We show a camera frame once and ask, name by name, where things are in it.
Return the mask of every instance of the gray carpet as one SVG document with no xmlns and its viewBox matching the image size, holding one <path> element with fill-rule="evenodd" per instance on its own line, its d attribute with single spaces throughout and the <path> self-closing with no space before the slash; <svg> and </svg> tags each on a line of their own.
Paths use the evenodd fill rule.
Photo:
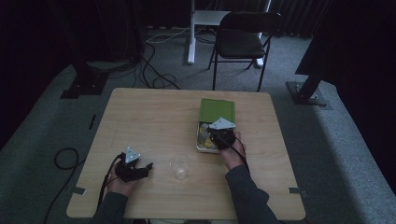
<svg viewBox="0 0 396 224">
<path fill-rule="evenodd" d="M 162 32 L 178 31 L 160 30 L 148 34 Z M 199 37 L 214 39 L 213 35 Z M 319 85 L 329 103 L 324 108 L 295 105 L 289 95 L 286 81 L 306 79 L 305 76 L 295 76 L 294 72 L 309 43 L 309 39 L 300 37 L 275 37 L 262 85 L 262 91 L 272 95 L 297 183 L 303 191 L 306 220 L 285 222 L 396 223 L 395 195 L 377 168 L 335 87 L 325 82 Z M 197 42 L 193 65 L 186 63 L 188 38 L 179 36 L 153 46 L 155 55 L 150 64 L 158 72 L 172 74 L 177 79 L 175 83 L 183 90 L 211 90 L 213 71 L 206 70 L 211 44 Z M 147 46 L 145 58 L 148 59 L 152 52 L 152 47 Z M 103 69 L 117 65 L 92 64 Z M 146 88 L 141 80 L 141 68 L 138 65 L 135 70 L 112 73 L 102 95 L 82 95 L 75 100 L 60 99 L 76 75 L 72 66 L 53 79 L 0 152 L 0 223 L 43 222 L 51 201 L 71 173 L 55 167 L 55 153 L 61 148 L 73 147 L 78 150 L 79 160 L 83 160 L 90 150 L 112 90 L 117 87 Z M 244 64 L 221 64 L 217 91 L 255 91 L 260 70 L 244 71 L 244 68 Z M 156 77 L 150 68 L 145 75 L 148 80 Z M 91 126 L 93 115 L 96 119 Z M 64 166 L 73 165 L 75 155 L 64 153 L 58 162 Z M 77 183 L 81 168 L 77 168 L 54 204 L 48 223 L 88 222 L 88 219 L 70 218 L 65 213 L 71 188 Z M 180 220 L 153 220 L 153 223 L 169 222 L 181 223 Z"/>
</svg>

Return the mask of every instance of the person's left hand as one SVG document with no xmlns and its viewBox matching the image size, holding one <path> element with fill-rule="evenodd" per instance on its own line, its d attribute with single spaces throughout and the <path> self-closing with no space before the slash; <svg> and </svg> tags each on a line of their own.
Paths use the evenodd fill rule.
<svg viewBox="0 0 396 224">
<path fill-rule="evenodd" d="M 117 163 L 114 164 L 113 169 L 111 169 L 110 176 L 107 180 L 107 191 L 120 193 L 126 197 L 129 197 L 132 194 L 132 191 L 134 191 L 134 188 L 136 187 L 136 184 L 139 182 L 139 180 L 129 181 L 127 183 L 123 182 L 116 175 L 116 166 Z"/>
</svg>

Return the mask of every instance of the hand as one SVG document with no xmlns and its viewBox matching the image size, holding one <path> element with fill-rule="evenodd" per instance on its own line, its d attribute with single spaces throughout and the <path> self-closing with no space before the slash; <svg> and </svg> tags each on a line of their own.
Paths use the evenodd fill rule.
<svg viewBox="0 0 396 224">
<path fill-rule="evenodd" d="M 117 163 L 114 164 L 113 169 L 111 169 L 110 176 L 107 180 L 107 191 L 116 192 L 129 197 L 134 191 L 134 188 L 139 180 L 129 181 L 127 183 L 123 182 L 116 175 L 116 166 Z"/>
<path fill-rule="evenodd" d="M 245 156 L 244 146 L 242 146 L 241 142 L 238 141 L 238 139 L 241 140 L 241 133 L 235 132 L 235 137 L 237 139 L 233 143 L 233 147 L 239 153 L 241 153 L 241 155 Z M 234 152 L 231 148 L 226 148 L 226 149 L 220 150 L 219 154 L 223 158 L 224 164 L 228 168 L 228 170 L 233 169 L 235 166 L 244 164 L 242 159 L 239 157 L 239 155 L 236 154 L 236 152 Z"/>
</svg>

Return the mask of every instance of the sleeve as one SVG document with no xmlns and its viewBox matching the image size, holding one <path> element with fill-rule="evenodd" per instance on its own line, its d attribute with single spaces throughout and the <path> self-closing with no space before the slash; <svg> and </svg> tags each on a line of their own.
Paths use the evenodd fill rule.
<svg viewBox="0 0 396 224">
<path fill-rule="evenodd" d="M 125 195 L 108 192 L 91 219 L 92 224 L 121 224 L 128 198 Z"/>
<path fill-rule="evenodd" d="M 257 188 L 244 165 L 234 167 L 225 177 L 233 197 L 238 223 L 279 223 L 267 205 L 268 193 Z"/>
</svg>

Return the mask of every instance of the chair seat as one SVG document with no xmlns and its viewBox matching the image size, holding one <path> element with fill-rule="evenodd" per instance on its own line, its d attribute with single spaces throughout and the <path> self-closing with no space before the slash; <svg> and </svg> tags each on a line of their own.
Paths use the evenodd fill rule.
<svg viewBox="0 0 396 224">
<path fill-rule="evenodd" d="M 238 30 L 222 30 L 218 52 L 226 59 L 258 59 L 265 55 L 265 49 L 257 33 Z"/>
</svg>

